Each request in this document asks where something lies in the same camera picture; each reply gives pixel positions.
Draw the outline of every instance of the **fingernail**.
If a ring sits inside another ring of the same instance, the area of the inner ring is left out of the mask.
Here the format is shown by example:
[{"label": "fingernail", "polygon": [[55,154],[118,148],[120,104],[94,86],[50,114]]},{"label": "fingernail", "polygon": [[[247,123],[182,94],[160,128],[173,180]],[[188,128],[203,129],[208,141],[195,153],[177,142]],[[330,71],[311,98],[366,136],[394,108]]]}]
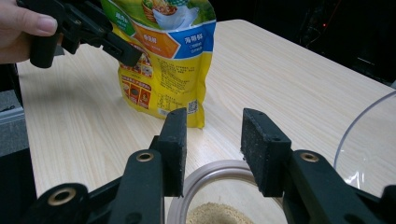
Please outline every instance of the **fingernail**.
[{"label": "fingernail", "polygon": [[50,33],[55,34],[56,28],[58,27],[58,22],[49,16],[42,16],[38,19],[38,29]]}]

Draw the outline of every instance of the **orange label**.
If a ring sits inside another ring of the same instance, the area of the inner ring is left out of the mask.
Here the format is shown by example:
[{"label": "orange label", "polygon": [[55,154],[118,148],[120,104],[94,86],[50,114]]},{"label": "orange label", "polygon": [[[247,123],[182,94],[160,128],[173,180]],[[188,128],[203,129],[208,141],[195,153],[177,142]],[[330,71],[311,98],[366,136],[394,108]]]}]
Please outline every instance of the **orange label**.
[{"label": "orange label", "polygon": [[149,51],[163,56],[164,58],[173,58],[176,54],[179,45],[167,33],[160,33],[146,29],[134,23],[136,38],[142,43]]}]

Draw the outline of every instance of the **screw hole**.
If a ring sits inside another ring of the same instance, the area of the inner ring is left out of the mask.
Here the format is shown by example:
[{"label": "screw hole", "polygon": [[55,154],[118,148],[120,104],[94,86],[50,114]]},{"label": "screw hole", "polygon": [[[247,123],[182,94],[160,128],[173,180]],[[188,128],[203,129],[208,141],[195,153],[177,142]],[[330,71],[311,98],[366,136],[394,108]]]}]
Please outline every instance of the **screw hole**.
[{"label": "screw hole", "polygon": [[312,153],[308,153],[308,152],[304,152],[301,155],[301,158],[305,161],[310,161],[310,162],[317,162],[319,161],[319,157],[317,157],[316,155],[312,154]]},{"label": "screw hole", "polygon": [[137,155],[136,159],[138,161],[151,161],[154,158],[152,153],[143,152]]},{"label": "screw hole", "polygon": [[49,196],[48,204],[52,206],[68,203],[76,196],[76,190],[72,188],[58,189]]}]

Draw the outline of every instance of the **dark background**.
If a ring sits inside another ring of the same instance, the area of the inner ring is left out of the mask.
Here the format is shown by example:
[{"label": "dark background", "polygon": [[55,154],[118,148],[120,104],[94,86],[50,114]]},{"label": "dark background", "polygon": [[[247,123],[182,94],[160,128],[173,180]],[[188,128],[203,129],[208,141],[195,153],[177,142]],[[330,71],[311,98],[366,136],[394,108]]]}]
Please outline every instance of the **dark background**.
[{"label": "dark background", "polygon": [[210,0],[218,21],[242,19],[390,85],[394,0]]}]

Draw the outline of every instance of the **food image on bag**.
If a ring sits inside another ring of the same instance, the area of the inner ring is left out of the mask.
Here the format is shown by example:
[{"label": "food image on bag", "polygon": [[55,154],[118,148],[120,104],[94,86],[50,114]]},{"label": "food image on bag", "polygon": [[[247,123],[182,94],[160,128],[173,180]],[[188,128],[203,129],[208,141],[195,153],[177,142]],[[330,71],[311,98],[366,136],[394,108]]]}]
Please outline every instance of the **food image on bag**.
[{"label": "food image on bag", "polygon": [[165,119],[187,108],[187,126],[205,126],[205,78],[216,15],[208,0],[101,0],[113,32],[142,52],[120,63],[122,96],[137,111]]}]

